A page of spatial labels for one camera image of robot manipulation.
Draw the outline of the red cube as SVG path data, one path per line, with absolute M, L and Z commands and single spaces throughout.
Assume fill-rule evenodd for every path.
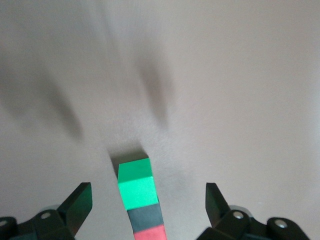
M 168 240 L 163 224 L 135 232 L 133 235 L 135 240 Z

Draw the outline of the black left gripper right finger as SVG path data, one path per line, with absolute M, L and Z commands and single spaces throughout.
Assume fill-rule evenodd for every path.
M 243 210 L 232 209 L 216 183 L 207 183 L 205 210 L 211 227 L 210 240 L 310 240 L 294 221 L 271 217 L 266 224 Z

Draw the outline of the black cube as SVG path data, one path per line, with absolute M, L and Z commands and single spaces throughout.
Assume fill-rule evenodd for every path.
M 164 224 L 159 203 L 128 210 L 127 214 L 134 233 Z

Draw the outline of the green cube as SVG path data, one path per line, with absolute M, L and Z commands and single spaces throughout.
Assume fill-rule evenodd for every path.
M 117 184 L 124 209 L 127 211 L 159 203 L 149 158 L 121 163 Z

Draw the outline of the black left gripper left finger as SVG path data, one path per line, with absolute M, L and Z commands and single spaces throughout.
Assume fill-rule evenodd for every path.
M 0 240 L 76 240 L 92 207 L 92 185 L 82 182 L 57 209 L 43 210 L 23 223 L 0 217 Z

